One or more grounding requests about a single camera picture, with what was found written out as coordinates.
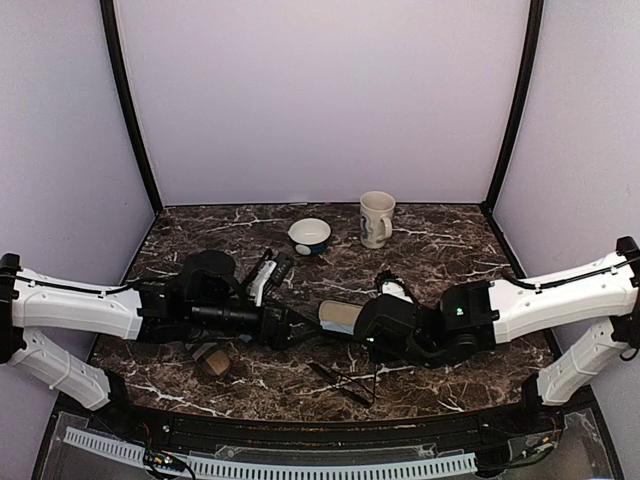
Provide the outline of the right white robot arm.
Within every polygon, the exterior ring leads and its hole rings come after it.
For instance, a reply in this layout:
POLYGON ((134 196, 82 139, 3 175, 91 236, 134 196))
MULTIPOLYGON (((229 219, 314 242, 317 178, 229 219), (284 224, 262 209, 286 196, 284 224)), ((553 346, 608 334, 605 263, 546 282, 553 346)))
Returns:
POLYGON ((540 330, 591 320, 559 359, 532 374, 510 413, 534 432, 549 407, 565 404, 613 360, 639 353, 639 247, 629 236, 589 264, 524 280, 505 276, 447 289, 435 308, 383 293, 359 313, 353 337, 370 352, 428 368, 456 365, 540 330))

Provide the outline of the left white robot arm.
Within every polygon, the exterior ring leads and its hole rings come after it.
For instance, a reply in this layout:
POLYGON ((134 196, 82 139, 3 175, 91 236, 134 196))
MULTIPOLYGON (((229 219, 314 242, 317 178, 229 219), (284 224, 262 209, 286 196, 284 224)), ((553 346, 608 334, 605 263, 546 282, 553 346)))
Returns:
POLYGON ((320 334, 319 324, 268 298, 292 267, 291 257, 266 250, 243 279, 234 259, 204 250, 184 260, 176 275, 140 278, 122 286, 49 279, 1 258, 1 361, 76 400, 120 436, 141 427, 124 380, 92 367, 42 333, 60 328, 145 344, 187 342, 196 330, 247 335, 282 351, 320 334))

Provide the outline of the black aviator sunglasses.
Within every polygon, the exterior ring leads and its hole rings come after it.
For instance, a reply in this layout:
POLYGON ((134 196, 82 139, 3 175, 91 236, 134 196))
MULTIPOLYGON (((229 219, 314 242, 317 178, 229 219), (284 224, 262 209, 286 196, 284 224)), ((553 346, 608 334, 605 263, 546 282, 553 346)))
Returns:
POLYGON ((376 383, 369 387, 355 377, 343 374, 335 369, 326 368, 316 362, 309 362, 310 370, 324 381, 330 388, 343 397, 355 402, 363 408, 371 408, 376 400, 376 383))

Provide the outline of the light blue cloth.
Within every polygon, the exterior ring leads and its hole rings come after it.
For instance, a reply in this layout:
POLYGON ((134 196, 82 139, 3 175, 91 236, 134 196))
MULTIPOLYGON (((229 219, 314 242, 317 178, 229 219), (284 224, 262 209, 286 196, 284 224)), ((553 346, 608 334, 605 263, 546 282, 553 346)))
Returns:
POLYGON ((328 332, 353 335, 354 327, 352 325, 343 325, 334 322, 322 322, 321 327, 323 330, 328 332))

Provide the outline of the black checkered glasses case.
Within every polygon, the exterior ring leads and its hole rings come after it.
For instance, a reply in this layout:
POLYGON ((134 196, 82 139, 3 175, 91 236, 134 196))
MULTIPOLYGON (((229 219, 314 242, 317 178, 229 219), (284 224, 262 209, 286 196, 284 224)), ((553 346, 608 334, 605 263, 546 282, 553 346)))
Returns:
POLYGON ((325 300, 320 304, 318 309, 320 326, 322 322, 334 322, 355 327, 361 310, 362 307, 360 305, 325 300))

